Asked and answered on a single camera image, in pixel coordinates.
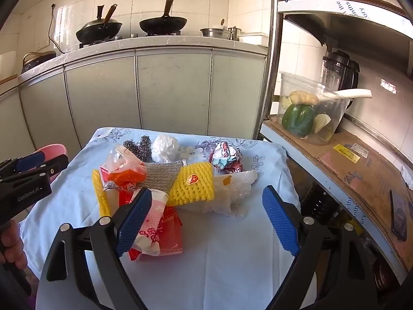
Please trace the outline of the person's left hand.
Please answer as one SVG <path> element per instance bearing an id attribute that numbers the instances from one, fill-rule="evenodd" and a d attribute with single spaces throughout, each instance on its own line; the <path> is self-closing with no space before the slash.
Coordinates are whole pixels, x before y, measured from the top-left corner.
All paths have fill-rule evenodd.
<path id="1" fill-rule="evenodd" d="M 4 251 L 1 252 L 1 264 L 8 262 L 18 269 L 27 268 L 27 256 L 20 237 L 20 228 L 14 220 L 11 220 L 9 226 L 1 232 L 1 244 L 5 246 Z"/>

